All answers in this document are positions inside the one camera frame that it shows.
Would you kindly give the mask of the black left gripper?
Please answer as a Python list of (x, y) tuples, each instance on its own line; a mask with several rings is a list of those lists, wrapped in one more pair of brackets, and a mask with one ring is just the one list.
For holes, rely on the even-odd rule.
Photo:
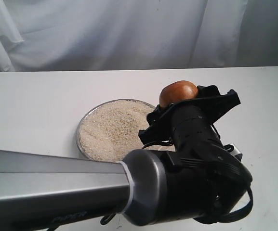
[(143, 145), (166, 142), (183, 147), (208, 142), (221, 147), (214, 123), (239, 104), (234, 90), (221, 95), (215, 85), (199, 86), (199, 96), (195, 99), (171, 103), (166, 108), (157, 106), (146, 117), (149, 127), (140, 130), (138, 136)]

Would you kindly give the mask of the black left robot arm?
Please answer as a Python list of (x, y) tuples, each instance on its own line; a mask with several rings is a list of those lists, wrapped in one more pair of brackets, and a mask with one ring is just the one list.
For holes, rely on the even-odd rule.
[(250, 172), (214, 123), (240, 104), (230, 90), (199, 86), (194, 99), (157, 106), (138, 136), (143, 149), (117, 163), (0, 150), (0, 231), (36, 231), (122, 214), (137, 226), (192, 218), (203, 224), (245, 218)]

